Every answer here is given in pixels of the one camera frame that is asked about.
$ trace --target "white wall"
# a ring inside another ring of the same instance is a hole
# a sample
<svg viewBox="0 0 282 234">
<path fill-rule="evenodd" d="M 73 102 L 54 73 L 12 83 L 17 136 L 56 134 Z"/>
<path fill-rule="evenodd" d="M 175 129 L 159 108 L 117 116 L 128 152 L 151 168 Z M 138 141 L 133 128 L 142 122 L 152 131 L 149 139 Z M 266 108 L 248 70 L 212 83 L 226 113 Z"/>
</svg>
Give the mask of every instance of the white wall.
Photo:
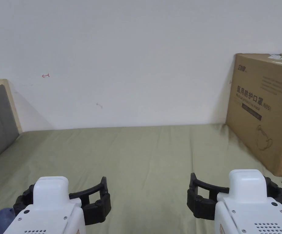
<svg viewBox="0 0 282 234">
<path fill-rule="evenodd" d="M 224 122 L 240 52 L 282 52 L 282 1 L 0 1 L 24 131 Z"/>
</svg>

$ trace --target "printed mask illustration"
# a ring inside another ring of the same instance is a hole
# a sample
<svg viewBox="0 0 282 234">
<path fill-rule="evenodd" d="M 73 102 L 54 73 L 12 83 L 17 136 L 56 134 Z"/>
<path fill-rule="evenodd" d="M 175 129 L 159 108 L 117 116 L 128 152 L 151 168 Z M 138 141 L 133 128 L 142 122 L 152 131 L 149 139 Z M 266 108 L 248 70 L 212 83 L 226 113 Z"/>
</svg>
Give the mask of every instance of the printed mask illustration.
<svg viewBox="0 0 282 234">
<path fill-rule="evenodd" d="M 268 137 L 266 132 L 264 132 L 260 125 L 256 128 L 256 145 L 259 150 L 264 151 L 265 149 L 272 146 L 272 139 Z"/>
</svg>

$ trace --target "mattress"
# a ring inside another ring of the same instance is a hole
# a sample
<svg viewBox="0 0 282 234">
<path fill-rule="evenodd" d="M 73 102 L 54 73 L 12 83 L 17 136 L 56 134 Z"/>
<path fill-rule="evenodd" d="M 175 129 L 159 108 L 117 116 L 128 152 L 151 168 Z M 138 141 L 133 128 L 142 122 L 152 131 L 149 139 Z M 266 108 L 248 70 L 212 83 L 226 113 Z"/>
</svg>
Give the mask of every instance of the mattress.
<svg viewBox="0 0 282 234">
<path fill-rule="evenodd" d="M 112 210 L 87 233 L 212 234 L 214 222 L 194 218 L 186 206 L 190 173 L 229 186 L 229 172 L 242 168 L 258 169 L 282 187 L 282 178 L 266 170 L 226 125 L 25 132 L 0 155 L 0 209 L 12 207 L 42 176 L 65 176 L 70 193 L 106 176 Z"/>
</svg>

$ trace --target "ventilation holes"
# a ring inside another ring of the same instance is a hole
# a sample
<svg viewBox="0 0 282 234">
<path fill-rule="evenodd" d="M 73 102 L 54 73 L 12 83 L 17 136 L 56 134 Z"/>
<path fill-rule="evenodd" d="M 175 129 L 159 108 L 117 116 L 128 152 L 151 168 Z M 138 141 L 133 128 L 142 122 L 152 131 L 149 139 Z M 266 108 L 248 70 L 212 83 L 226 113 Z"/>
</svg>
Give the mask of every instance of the ventilation holes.
<svg viewBox="0 0 282 234">
<path fill-rule="evenodd" d="M 44 229 L 43 231 L 42 231 L 42 229 L 38 229 L 38 230 L 25 230 L 24 231 L 24 234 L 28 234 L 28 233 L 30 233 L 30 234 L 45 234 L 45 232 L 46 232 L 47 230 L 46 229 Z"/>
<path fill-rule="evenodd" d="M 282 234 L 282 229 L 280 229 L 278 223 L 254 223 L 254 224 L 258 228 L 260 234 Z"/>
</svg>

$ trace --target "black object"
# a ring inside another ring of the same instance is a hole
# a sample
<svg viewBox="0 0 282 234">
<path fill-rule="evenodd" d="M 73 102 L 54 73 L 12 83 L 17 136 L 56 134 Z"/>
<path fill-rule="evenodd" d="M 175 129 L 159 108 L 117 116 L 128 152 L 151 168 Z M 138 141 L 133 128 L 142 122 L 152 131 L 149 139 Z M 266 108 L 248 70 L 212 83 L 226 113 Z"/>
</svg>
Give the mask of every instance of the black object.
<svg viewBox="0 0 282 234">
<path fill-rule="evenodd" d="M 34 184 L 30 185 L 29 188 L 16 199 L 16 202 L 13 205 L 13 209 L 16 216 L 28 205 L 33 204 L 33 191 Z M 94 194 L 96 192 L 100 192 L 100 199 L 97 200 L 95 203 L 90 204 L 89 195 Z M 86 225 L 104 222 L 106 216 L 112 209 L 111 196 L 107 189 L 106 177 L 102 177 L 100 184 L 81 192 L 70 193 L 69 196 L 70 199 L 80 198 L 81 208 L 84 211 Z"/>
<path fill-rule="evenodd" d="M 265 177 L 265 180 L 267 185 L 267 196 L 274 198 L 277 202 L 282 204 L 282 188 L 272 182 L 269 177 Z M 198 187 L 209 191 L 208 199 L 197 194 Z M 195 218 L 208 220 L 215 219 L 215 206 L 218 193 L 229 193 L 229 188 L 207 184 L 198 180 L 195 173 L 191 173 L 187 206 L 193 212 Z"/>
</svg>

